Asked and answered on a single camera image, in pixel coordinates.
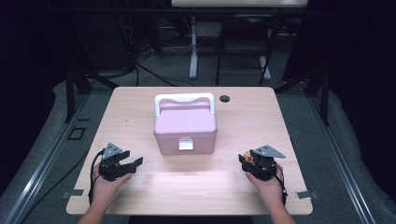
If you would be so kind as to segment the metal floor rail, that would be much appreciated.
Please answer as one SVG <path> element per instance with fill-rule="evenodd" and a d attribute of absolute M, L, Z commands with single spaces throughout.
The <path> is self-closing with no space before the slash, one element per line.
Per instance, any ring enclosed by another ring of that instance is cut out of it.
<path fill-rule="evenodd" d="M 357 212 L 361 224 L 377 224 L 367 202 L 365 201 L 361 189 L 351 173 L 347 161 L 339 147 L 330 126 L 326 126 L 319 114 L 319 103 L 316 98 L 308 98 L 308 103 L 315 111 L 315 118 L 319 123 L 321 130 L 324 132 L 327 142 L 330 146 L 330 152 L 333 157 L 335 167 L 341 176 L 346 188 L 350 201 Z"/>
<path fill-rule="evenodd" d="M 35 196 L 47 178 L 58 157 L 66 136 L 71 132 L 76 115 L 90 95 L 82 94 L 76 100 L 75 113 L 68 122 L 66 99 L 58 96 L 45 125 L 25 158 L 20 170 L 13 177 L 5 194 L 0 197 L 0 224 L 19 224 L 27 214 Z"/>

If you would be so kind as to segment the grey tape strip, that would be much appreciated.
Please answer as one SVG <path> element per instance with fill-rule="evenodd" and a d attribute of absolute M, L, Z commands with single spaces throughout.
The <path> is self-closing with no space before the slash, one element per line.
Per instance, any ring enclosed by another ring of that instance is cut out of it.
<path fill-rule="evenodd" d="M 318 198 L 318 194 L 315 191 L 296 191 L 295 194 L 298 199 L 315 200 Z"/>
<path fill-rule="evenodd" d="M 68 198 L 70 198 L 71 196 L 81 196 L 81 195 L 83 194 L 83 192 L 84 192 L 83 189 L 70 189 L 70 190 L 65 191 L 65 192 L 62 194 L 62 197 L 63 197 L 64 199 L 68 199 Z"/>

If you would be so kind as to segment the black chair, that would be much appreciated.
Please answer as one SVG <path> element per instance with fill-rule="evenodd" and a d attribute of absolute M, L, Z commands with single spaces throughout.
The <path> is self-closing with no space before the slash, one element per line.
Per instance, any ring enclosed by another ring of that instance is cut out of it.
<path fill-rule="evenodd" d="M 217 46 L 216 84 L 222 69 L 259 69 L 261 85 L 267 79 L 277 35 L 285 22 L 279 15 L 264 14 L 238 14 L 225 21 Z"/>

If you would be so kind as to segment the person's right hand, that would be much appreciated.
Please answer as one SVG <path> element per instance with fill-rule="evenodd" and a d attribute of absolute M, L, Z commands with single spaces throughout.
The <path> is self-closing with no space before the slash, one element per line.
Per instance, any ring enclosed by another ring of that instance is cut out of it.
<path fill-rule="evenodd" d="M 258 190 L 259 195 L 266 206 L 283 205 L 282 188 L 275 178 L 267 181 L 261 181 L 251 173 L 246 173 L 246 177 Z"/>

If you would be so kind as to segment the person's left hand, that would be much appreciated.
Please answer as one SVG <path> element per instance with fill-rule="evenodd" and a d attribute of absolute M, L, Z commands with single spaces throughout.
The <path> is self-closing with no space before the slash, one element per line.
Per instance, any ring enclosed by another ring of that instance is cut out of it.
<path fill-rule="evenodd" d="M 94 177 L 92 204 L 110 205 L 120 187 L 127 183 L 133 175 L 127 174 L 114 181 L 108 181 L 99 175 L 99 165 L 95 165 L 92 176 Z"/>

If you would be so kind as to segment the pink storage box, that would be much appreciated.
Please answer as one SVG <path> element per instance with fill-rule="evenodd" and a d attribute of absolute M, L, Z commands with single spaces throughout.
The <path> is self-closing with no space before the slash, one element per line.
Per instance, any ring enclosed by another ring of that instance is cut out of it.
<path fill-rule="evenodd" d="M 163 155 L 210 154 L 218 125 L 210 92 L 158 94 L 153 134 Z"/>

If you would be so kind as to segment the black stand frame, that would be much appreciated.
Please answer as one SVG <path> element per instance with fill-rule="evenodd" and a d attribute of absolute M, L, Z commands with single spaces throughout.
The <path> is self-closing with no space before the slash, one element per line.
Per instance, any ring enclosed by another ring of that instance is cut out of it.
<path fill-rule="evenodd" d="M 295 77 L 275 89 L 275 93 L 284 92 L 298 83 L 307 80 L 304 88 L 306 97 L 315 97 L 320 92 L 319 116 L 325 126 L 329 126 L 328 108 L 330 96 L 330 76 L 326 68 L 313 69 L 301 76 Z"/>
<path fill-rule="evenodd" d="M 82 94 L 91 93 L 92 86 L 88 81 L 89 77 L 99 81 L 100 83 L 109 87 L 111 90 L 114 90 L 118 87 L 117 84 L 109 81 L 108 79 L 82 65 L 70 67 L 65 80 L 67 104 L 67 113 L 64 121 L 65 123 L 69 122 L 76 113 L 75 88 L 78 88 Z"/>

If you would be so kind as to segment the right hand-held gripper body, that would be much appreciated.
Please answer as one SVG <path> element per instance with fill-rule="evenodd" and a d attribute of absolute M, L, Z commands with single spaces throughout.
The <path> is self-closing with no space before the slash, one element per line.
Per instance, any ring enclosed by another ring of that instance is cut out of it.
<path fill-rule="evenodd" d="M 247 161 L 247 169 L 243 170 L 253 174 L 261 181 L 272 179 L 276 175 L 275 158 L 285 159 L 286 156 L 269 145 L 255 148 L 261 155 L 251 155 L 253 163 Z"/>

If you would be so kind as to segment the white desk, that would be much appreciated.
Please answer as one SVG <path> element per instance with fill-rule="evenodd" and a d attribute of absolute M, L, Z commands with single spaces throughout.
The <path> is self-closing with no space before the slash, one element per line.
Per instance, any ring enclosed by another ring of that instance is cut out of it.
<path fill-rule="evenodd" d="M 308 0 L 172 0 L 172 7 L 186 9 L 209 8 L 304 8 Z M 190 78 L 197 78 L 198 67 L 198 49 L 197 49 L 197 33 L 196 19 L 191 17 L 191 66 Z"/>

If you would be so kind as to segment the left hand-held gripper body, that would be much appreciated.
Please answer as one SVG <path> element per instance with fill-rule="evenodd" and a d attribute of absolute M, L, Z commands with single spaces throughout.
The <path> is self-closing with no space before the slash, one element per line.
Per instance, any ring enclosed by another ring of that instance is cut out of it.
<path fill-rule="evenodd" d="M 108 143 L 99 165 L 99 175 L 108 181 L 114 181 L 124 175 L 132 174 L 136 168 L 129 168 L 127 163 L 121 164 L 118 155 L 123 152 L 120 147 L 112 143 Z"/>

